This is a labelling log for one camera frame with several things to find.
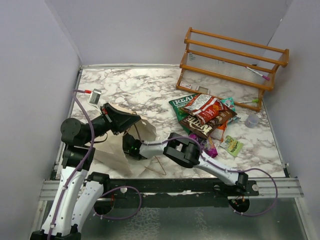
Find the table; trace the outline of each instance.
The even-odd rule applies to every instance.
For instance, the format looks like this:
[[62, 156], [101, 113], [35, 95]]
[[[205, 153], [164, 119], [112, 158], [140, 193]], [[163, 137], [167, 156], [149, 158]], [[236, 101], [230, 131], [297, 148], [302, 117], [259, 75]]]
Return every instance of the table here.
[[[158, 139], [165, 139], [171, 132], [181, 135], [187, 133], [178, 124], [170, 100], [178, 99], [190, 93], [177, 90], [176, 83], [181, 70], [178, 68], [88, 68], [82, 71], [78, 89], [99, 89], [102, 91], [100, 103], [109, 102], [130, 109], [138, 115], [146, 117], [157, 129]], [[248, 101], [257, 96], [255, 89], [237, 87], [234, 83], [224, 85], [217, 80], [213, 81], [207, 76], [185, 74], [185, 82], [201, 82], [206, 88], [211, 89], [220, 97], [234, 97], [235, 100]], [[88, 104], [88, 95], [77, 93], [77, 97], [88, 111], [90, 118], [97, 116], [97, 112]], [[244, 144], [237, 157], [231, 156], [219, 147], [220, 141], [216, 140], [215, 146], [218, 156], [215, 158], [221, 163], [238, 170], [260, 168], [273, 177], [285, 177], [284, 165], [281, 161], [270, 123], [264, 108], [256, 113], [260, 118], [255, 128], [247, 128], [244, 124], [249, 114], [255, 113], [247, 108], [236, 106], [240, 121], [230, 124], [225, 132]], [[86, 122], [81, 110], [74, 105], [72, 117]], [[207, 172], [196, 168], [183, 168], [163, 156], [159, 158], [166, 171], [166, 175], [150, 171], [144, 166], [134, 178], [209, 178], [213, 177]], [[157, 172], [162, 172], [156, 159], [150, 160], [149, 167]], [[89, 172], [108, 173], [111, 178], [124, 178], [116, 169], [110, 169], [97, 160], [93, 160]], [[248, 172], [249, 177], [265, 177], [262, 172]]]

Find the pile of snack bags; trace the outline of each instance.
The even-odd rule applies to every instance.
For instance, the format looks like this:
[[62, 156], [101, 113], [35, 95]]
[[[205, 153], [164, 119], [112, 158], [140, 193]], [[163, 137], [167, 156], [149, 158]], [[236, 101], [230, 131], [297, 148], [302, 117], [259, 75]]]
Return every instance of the pile of snack bags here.
[[171, 100], [169, 104], [189, 137], [199, 142], [210, 157], [218, 155], [213, 139], [220, 140], [220, 146], [232, 156], [238, 155], [243, 144], [230, 136], [224, 139], [227, 126], [240, 119], [232, 97], [219, 100], [207, 94], [193, 94]]

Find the wooden dish rack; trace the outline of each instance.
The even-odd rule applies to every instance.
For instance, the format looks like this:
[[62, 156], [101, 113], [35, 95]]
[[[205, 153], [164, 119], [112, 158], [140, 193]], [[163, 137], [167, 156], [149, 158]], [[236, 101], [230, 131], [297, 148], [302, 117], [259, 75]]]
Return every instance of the wooden dish rack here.
[[[231, 42], [231, 43], [228, 43], [229, 46], [230, 44], [234, 44], [237, 46], [245, 45], [245, 47], [240, 46], [240, 49], [243, 49], [243, 48], [247, 49], [247, 48], [253, 47], [255, 48], [255, 52], [260, 51], [262, 53], [261, 54], [262, 56], [257, 54], [247, 53], [240, 50], [231, 49], [228, 47], [211, 44], [211, 43], [205, 43], [199, 40], [194, 40], [194, 39], [191, 39], [192, 34], [206, 36], [206, 37], [209, 37], [210, 39], [212, 39], [211, 37], [213, 37], [215, 39], [218, 39], [219, 41]], [[279, 66], [286, 67], [289, 61], [288, 49], [283, 50], [279, 48], [265, 46], [262, 44], [239, 40], [239, 39], [222, 36], [214, 33], [195, 30], [195, 29], [192, 29], [191, 27], [188, 29], [185, 35], [184, 43], [186, 44], [186, 48], [180, 63], [181, 74], [176, 84], [177, 89], [187, 91], [190, 93], [197, 93], [197, 94], [203, 93], [201, 91], [198, 91], [195, 89], [189, 89], [180, 85], [184, 77], [184, 73], [186, 71], [191, 71], [193, 73], [210, 76], [215, 79], [226, 80], [226, 81], [237, 83], [240, 85], [252, 87], [252, 88], [258, 89], [257, 91], [258, 102], [256, 106], [237, 102], [237, 101], [235, 101], [234, 103], [238, 106], [249, 108], [257, 112], [261, 110], [262, 98], [265, 91], [272, 91], [272, 89], [274, 88], [275, 75]], [[191, 46], [195, 46], [195, 48], [198, 48], [198, 49], [200, 48], [201, 51], [199, 51], [198, 49], [196, 50], [191, 49]], [[227, 57], [221, 57], [216, 54], [208, 53], [210, 52], [209, 50], [211, 52], [212, 50], [214, 52], [219, 52], [219, 53], [224, 52], [223, 54], [227, 55]], [[274, 54], [274, 56], [277, 56], [277, 59], [265, 57], [266, 55], [272, 56], [273, 53], [276, 53]], [[195, 56], [197, 57], [199, 56], [199, 58], [205, 59], [205, 61], [208, 61], [208, 62], [206, 62], [206, 64], [198, 63], [196, 65], [192, 65], [190, 61], [187, 61], [188, 58], [194, 58]], [[221, 61], [222, 63], [227, 63], [227, 64], [223, 64], [222, 70], [220, 67], [222, 66], [222, 64], [219, 66], [220, 68], [215, 67], [215, 63], [219, 61]], [[259, 63], [259, 64], [261, 62], [265, 62], [265, 63], [268, 63], [267, 65], [269, 67], [265, 68], [265, 67], [257, 66], [256, 64], [250, 64], [253, 62]], [[264, 78], [260, 77], [258, 74], [251, 72], [245, 67], [249, 67], [265, 76], [268, 76], [270, 80], [265, 80]], [[242, 77], [244, 75], [241, 75], [243, 71], [247, 71], [247, 73], [244, 74], [245, 77]]]

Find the robotic arm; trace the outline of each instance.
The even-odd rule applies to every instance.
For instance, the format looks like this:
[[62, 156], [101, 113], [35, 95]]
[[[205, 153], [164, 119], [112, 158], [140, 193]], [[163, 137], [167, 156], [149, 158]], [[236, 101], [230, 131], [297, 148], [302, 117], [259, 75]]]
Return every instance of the robotic arm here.
[[[141, 117], [135, 114], [118, 111], [109, 103], [101, 107], [102, 115], [93, 119], [95, 137], [102, 136], [109, 130], [118, 135], [138, 122]], [[73, 175], [70, 184], [64, 187], [65, 181], [71, 176], [79, 162], [88, 151], [85, 146], [91, 140], [88, 124], [75, 118], [66, 119], [61, 125], [62, 142], [66, 143], [57, 194], [51, 211], [43, 223], [41, 230], [32, 233], [31, 240], [47, 240], [51, 231], [51, 240], [80, 240], [83, 224], [94, 207], [97, 199], [110, 190], [109, 175], [92, 173], [85, 184], [85, 189], [78, 198], [79, 192], [88, 174], [95, 149], [84, 164]], [[166, 144], [158, 142], [141, 142], [130, 134], [123, 136], [123, 151], [137, 160], [153, 156], [167, 156], [185, 168], [199, 168], [218, 177], [228, 188], [230, 196], [247, 194], [248, 175], [238, 172], [227, 172], [221, 169], [234, 170], [214, 160], [206, 153], [201, 154], [198, 145], [190, 138], [171, 133]], [[59, 205], [55, 224], [51, 225], [56, 207]]]

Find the paper bag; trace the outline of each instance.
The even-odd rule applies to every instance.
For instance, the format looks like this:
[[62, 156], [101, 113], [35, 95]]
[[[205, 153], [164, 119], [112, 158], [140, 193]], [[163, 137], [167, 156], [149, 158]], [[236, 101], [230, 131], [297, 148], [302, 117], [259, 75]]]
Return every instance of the paper bag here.
[[[132, 111], [118, 105], [112, 106], [119, 111], [131, 114], [133, 113]], [[141, 117], [141, 120], [135, 125], [138, 128], [142, 140], [156, 140], [156, 128], [145, 117]], [[135, 139], [139, 139], [136, 128], [134, 126], [131, 126], [128, 134], [132, 135]], [[151, 163], [151, 159], [136, 160], [128, 155], [125, 155], [122, 148], [123, 135], [124, 133], [113, 135], [113, 133], [109, 131], [108, 138], [105, 142], [94, 144], [94, 159], [117, 171], [123, 177], [136, 178], [145, 170], [145, 167], [149, 166], [149, 164]], [[97, 137], [95, 140], [101, 141], [104, 138], [105, 136], [101, 136]]]

